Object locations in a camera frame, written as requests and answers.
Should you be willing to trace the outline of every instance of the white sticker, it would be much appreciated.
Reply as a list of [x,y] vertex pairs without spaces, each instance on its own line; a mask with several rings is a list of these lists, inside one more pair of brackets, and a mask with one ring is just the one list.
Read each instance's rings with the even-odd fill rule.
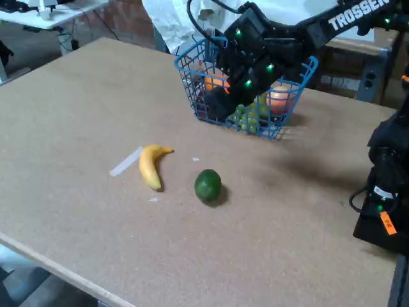
[[373,189],[373,191],[377,194],[377,195],[379,195],[379,196],[381,196],[381,197],[384,197],[384,198],[388,198],[388,199],[390,199],[390,200],[393,200],[393,195],[392,195],[392,193],[389,193],[389,192],[387,192],[387,191],[384,191],[383,189],[381,189],[380,187],[378,187],[377,185],[375,186],[375,188]]
[[139,147],[133,153],[131,153],[124,161],[119,163],[115,168],[113,168],[109,173],[111,176],[115,177],[118,176],[120,173],[125,171],[132,163],[139,159],[141,156],[143,148]]

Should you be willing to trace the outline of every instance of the orange tag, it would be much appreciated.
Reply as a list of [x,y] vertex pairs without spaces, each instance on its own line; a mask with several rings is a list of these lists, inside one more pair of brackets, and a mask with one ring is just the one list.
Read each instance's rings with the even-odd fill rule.
[[389,235],[394,235],[395,233],[397,233],[395,226],[392,224],[392,221],[390,220],[389,214],[387,212],[381,212],[381,220]]

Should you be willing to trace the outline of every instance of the floor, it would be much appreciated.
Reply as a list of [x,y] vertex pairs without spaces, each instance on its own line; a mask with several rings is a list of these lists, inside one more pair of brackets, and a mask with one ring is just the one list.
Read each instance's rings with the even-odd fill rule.
[[[151,49],[155,48],[154,37],[140,37],[133,33],[116,34],[123,42],[134,43]],[[80,46],[103,36],[114,39],[112,34],[103,26],[93,26],[90,30],[87,25],[76,22],[74,37],[79,41]],[[26,67],[34,70],[61,56],[56,32],[33,33],[23,31],[21,25],[3,22],[0,23],[0,40],[15,54],[6,66],[8,74]],[[97,302],[84,292],[56,276],[42,276],[42,274],[41,269],[20,269],[13,271],[3,280],[3,285],[10,297],[17,302],[16,306],[96,307]],[[32,280],[38,278],[40,278],[41,285],[39,287],[36,285],[32,290],[29,289],[33,284]]]
[[[36,69],[61,56],[57,32],[40,31],[33,33],[24,31],[18,24],[3,22],[0,24],[0,40],[14,52],[14,57],[6,67],[8,74],[21,68],[29,67]],[[154,37],[138,36],[133,33],[116,33],[122,42],[134,43],[143,47],[155,48]],[[74,38],[80,46],[96,40],[100,37],[115,39],[103,26],[93,26],[91,29],[86,24],[76,22]]]

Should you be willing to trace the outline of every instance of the white table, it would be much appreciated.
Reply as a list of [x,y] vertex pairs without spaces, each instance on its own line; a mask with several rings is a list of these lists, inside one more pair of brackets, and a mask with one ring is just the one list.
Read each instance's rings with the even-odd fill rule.
[[[6,13],[0,11],[0,20],[44,30],[52,29],[56,26],[61,26],[63,28],[67,22],[74,20],[85,13],[107,6],[108,3],[109,0],[76,0],[73,3],[57,5],[56,9],[51,13],[50,20],[41,19],[40,16],[38,16],[37,11],[30,11],[26,13]],[[63,55],[72,51],[70,30],[60,33],[58,35],[58,40],[61,47],[61,53]],[[27,70],[19,71],[15,75],[8,77],[4,71],[2,63],[0,62],[0,85],[9,82],[26,72]]]

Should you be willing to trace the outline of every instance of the orange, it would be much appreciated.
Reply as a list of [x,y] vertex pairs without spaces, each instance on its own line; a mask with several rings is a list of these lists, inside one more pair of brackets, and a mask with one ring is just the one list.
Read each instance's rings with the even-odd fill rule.
[[294,94],[288,93],[289,89],[286,86],[276,86],[273,90],[287,91],[287,93],[270,92],[270,99],[267,98],[266,104],[271,107],[271,113],[279,115],[288,112],[293,104]]
[[228,88],[230,87],[230,84],[226,80],[227,80],[226,75],[209,74],[206,77],[204,77],[204,86],[206,90],[208,91],[211,91],[216,86],[222,86],[224,87],[224,90],[228,92]]

